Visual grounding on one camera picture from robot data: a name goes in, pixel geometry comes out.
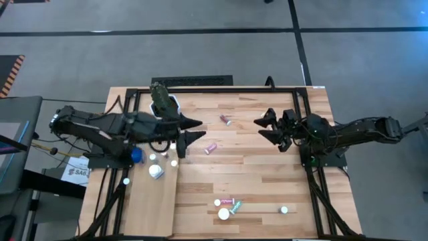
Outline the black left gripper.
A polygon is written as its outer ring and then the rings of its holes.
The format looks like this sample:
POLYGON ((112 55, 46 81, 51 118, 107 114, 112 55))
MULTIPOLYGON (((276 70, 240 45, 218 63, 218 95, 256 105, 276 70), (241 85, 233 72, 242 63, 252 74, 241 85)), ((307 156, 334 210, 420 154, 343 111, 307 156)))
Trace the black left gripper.
POLYGON ((146 121, 153 126, 153 131, 149 134, 149 147, 157 149, 154 144, 166 144, 163 149, 170 149, 173 142, 177 139, 176 150, 179 159, 185 158, 189 145, 206 134, 205 131, 185 131, 181 133, 181 130, 203 124, 202 121, 187 118, 182 113, 167 112, 163 114, 162 118, 157 118, 149 114, 146 121))

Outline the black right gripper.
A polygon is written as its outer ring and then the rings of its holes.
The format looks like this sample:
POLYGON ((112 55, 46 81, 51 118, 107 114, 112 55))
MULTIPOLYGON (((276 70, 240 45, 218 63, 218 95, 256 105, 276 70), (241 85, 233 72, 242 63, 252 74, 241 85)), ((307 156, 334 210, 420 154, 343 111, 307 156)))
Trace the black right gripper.
POLYGON ((253 121, 261 127, 276 127, 279 130, 260 130, 258 133, 278 146, 279 151, 287 151, 291 146, 291 140, 299 140, 301 143, 321 143, 322 145, 328 140, 330 124, 317 114, 298 120, 296 113, 292 110, 283 111, 282 118, 277 122, 276 112, 268 108, 265 114, 253 121))

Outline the large white pill bottle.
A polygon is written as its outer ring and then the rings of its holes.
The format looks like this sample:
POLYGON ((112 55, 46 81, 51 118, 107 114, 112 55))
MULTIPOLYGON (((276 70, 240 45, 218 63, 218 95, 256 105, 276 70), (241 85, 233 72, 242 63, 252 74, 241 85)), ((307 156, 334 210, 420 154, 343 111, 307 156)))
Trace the large white pill bottle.
POLYGON ((153 164, 148 168, 148 172, 153 179, 158 179, 163 175, 164 170, 160 165, 153 164))

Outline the green cactus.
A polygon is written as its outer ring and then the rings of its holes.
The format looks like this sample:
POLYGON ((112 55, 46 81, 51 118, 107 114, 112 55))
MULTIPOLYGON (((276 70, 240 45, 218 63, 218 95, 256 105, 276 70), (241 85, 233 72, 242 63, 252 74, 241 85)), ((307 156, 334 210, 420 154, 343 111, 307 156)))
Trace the green cactus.
POLYGON ((178 106, 176 102, 169 96, 167 88, 155 82, 150 86, 150 95, 153 101, 153 112, 157 117, 161 118, 177 118, 178 106))

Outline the black floor grate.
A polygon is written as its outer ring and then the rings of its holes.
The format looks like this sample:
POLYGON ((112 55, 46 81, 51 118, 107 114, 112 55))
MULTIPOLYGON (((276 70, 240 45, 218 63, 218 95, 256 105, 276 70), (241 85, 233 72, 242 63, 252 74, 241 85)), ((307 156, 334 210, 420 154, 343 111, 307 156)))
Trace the black floor grate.
POLYGON ((151 83, 164 86, 233 86, 232 75, 156 77, 151 83))

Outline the light wooden tray board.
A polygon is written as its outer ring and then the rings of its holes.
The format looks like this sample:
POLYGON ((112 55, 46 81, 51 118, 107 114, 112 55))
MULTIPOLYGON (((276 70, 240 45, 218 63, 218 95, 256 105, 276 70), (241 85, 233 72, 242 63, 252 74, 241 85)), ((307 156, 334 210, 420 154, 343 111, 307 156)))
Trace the light wooden tray board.
POLYGON ((160 236, 173 234, 173 219, 179 167, 172 167, 172 160, 179 160, 175 150, 169 150, 169 158, 157 153, 157 161, 151 161, 154 153, 147 144, 140 144, 145 152, 144 163, 136 164, 130 172, 127 187, 128 201, 124 209, 121 231, 127 236, 160 236), (160 165, 164 173, 153 179, 148 168, 160 165))

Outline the white paper sign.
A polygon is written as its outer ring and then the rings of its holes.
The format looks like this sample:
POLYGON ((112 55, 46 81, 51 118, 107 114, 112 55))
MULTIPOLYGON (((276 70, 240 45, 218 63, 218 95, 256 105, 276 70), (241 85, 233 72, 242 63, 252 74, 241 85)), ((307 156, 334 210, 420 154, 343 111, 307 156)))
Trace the white paper sign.
POLYGON ((89 159, 84 156, 70 157, 61 180, 86 187, 90 177, 88 162, 89 159))

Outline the black floor beam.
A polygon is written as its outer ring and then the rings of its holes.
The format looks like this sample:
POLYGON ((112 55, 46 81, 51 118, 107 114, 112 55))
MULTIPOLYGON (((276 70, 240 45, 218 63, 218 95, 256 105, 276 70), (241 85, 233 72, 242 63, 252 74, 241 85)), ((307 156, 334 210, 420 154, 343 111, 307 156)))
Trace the black floor beam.
POLYGON ((19 189, 33 189, 78 199, 83 199, 86 192, 84 186, 26 169, 23 170, 19 189))

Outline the black equipment stand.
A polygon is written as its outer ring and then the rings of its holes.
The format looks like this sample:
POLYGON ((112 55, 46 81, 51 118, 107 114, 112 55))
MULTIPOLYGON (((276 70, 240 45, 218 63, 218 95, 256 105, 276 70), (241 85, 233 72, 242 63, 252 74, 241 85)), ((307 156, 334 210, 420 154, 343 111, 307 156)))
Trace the black equipment stand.
POLYGON ((424 139, 428 139, 428 114, 423 118, 401 128, 399 130, 399 138, 407 136, 409 133, 419 131, 424 139))

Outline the grey side cart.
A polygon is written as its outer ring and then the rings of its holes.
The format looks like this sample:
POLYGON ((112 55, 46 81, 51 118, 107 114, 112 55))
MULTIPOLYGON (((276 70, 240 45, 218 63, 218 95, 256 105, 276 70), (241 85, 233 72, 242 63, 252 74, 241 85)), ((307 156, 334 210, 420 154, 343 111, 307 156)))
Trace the grey side cart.
MULTIPOLYGON (((12 139, 30 146, 41 108, 42 97, 16 97, 0 99, 0 126, 14 123, 12 139)), ((22 241, 33 190, 20 188, 27 162, 27 151, 0 155, 0 218, 15 217, 15 225, 9 239, 22 241)))

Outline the orange black striped floor mat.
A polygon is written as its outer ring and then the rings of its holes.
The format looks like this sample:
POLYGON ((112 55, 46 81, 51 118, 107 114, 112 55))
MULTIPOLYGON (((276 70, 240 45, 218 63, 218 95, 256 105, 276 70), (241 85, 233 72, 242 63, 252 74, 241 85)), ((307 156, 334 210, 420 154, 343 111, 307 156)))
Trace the orange black striped floor mat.
POLYGON ((0 55, 0 98, 8 96, 24 60, 24 55, 0 55))

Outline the black metal table frame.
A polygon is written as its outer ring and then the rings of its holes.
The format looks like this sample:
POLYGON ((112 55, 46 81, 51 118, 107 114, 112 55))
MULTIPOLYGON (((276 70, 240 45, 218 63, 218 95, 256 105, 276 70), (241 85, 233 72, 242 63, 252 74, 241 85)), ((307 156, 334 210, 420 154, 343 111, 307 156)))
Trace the black metal table frame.
MULTIPOLYGON (((301 164, 299 148, 292 145, 281 153, 262 137, 253 122, 268 108, 277 115, 285 109, 307 115, 318 114, 332 120, 332 110, 323 88, 290 87, 271 91, 268 87, 174 89, 182 113, 203 122, 206 135, 191 144, 184 159, 179 161, 173 240, 230 240, 262 238, 305 238, 319 234, 339 234, 324 206, 310 193, 308 175, 328 191, 335 210, 347 225, 359 232, 360 222, 350 183, 345 174, 327 165, 306 169, 301 164), (227 126, 219 116, 223 114, 231 124, 227 126), (210 155, 204 149, 216 143, 210 155), (235 215, 220 220, 221 208, 216 199, 234 198, 242 202, 235 215), (280 208, 286 206, 287 214, 280 208)), ((128 198, 125 194, 124 207, 128 198)), ((115 238, 150 237, 127 236, 114 231, 115 213, 109 215, 105 232, 96 232, 95 241, 113 241, 115 238)))

